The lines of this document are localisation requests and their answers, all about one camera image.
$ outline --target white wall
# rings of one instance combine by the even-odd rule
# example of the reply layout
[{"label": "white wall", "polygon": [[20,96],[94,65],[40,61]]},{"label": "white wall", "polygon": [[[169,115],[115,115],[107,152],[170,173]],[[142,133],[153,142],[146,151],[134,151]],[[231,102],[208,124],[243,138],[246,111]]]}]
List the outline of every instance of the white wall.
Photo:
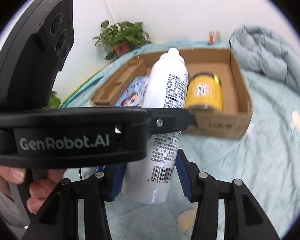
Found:
[{"label": "white wall", "polygon": [[[10,21],[0,37],[0,50],[13,25],[33,0]],[[173,40],[207,40],[209,30],[219,30],[228,41],[242,24],[268,27],[300,55],[300,39],[292,26],[269,0],[74,0],[74,46],[53,89],[64,100],[87,78],[109,62],[96,49],[92,37],[100,33],[100,22],[142,21],[155,43]]]},{"label": "white wall", "polygon": [[300,54],[300,39],[283,14],[269,0],[107,0],[116,22],[142,21],[155,43],[208,39],[219,30],[228,41],[239,25],[268,27]]},{"label": "white wall", "polygon": [[[32,1],[29,0],[20,8],[2,32],[0,50],[11,29]],[[104,0],[73,0],[74,45],[53,86],[62,101],[109,63],[104,60],[106,54],[96,49],[95,41],[92,40],[101,31],[100,23],[107,18],[109,16]]]}]

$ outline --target gray sleeve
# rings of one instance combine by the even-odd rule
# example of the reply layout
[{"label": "gray sleeve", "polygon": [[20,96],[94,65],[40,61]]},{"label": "gray sleeve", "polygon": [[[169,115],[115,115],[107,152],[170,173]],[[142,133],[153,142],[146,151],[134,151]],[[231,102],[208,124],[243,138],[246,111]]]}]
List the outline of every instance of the gray sleeve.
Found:
[{"label": "gray sleeve", "polygon": [[0,192],[0,215],[16,238],[21,239],[26,230],[21,222],[20,213],[15,203],[2,192]]}]

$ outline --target black cable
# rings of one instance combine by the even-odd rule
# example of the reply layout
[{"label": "black cable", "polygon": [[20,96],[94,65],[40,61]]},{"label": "black cable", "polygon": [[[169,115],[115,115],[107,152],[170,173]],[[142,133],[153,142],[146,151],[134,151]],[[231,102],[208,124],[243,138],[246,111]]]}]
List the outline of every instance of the black cable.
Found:
[{"label": "black cable", "polygon": [[80,180],[82,180],[81,167],[79,168],[79,175],[80,175]]}]

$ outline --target cartoon character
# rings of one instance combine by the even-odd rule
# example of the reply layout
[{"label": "cartoon character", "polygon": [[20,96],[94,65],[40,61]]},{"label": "cartoon character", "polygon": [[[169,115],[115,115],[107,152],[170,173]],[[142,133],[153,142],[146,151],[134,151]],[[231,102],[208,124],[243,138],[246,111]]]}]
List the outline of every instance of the cartoon character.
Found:
[{"label": "cartoon character", "polygon": [[135,106],[137,99],[138,94],[133,91],[127,98],[120,102],[120,106]]}]

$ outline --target light blue bed sheet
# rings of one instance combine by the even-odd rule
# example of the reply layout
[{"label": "light blue bed sheet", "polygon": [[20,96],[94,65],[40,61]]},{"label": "light blue bed sheet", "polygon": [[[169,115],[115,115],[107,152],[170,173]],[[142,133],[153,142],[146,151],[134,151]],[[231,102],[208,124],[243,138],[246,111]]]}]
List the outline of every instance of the light blue bed sheet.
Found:
[{"label": "light blue bed sheet", "polygon": [[[149,44],[134,53],[205,47],[205,42]],[[89,98],[97,86],[117,70],[133,53],[110,64],[66,102],[67,107],[89,107]],[[240,140],[210,138],[183,134],[180,148],[189,161],[216,179],[232,181],[241,178],[264,209],[282,238],[300,212],[300,127],[291,117],[300,116],[300,96],[282,83],[247,70],[242,70],[254,104],[251,124]],[[86,178],[95,168],[82,169]],[[65,177],[79,179],[78,169],[67,170]],[[223,239],[224,211],[220,202],[218,239]],[[159,205],[134,202],[121,193],[106,203],[112,239],[152,240],[190,239],[192,230],[181,234],[177,216],[186,209],[195,209],[184,197],[178,175],[173,174],[168,199]],[[82,202],[79,217],[83,216]],[[79,233],[84,239],[83,219]]]}]

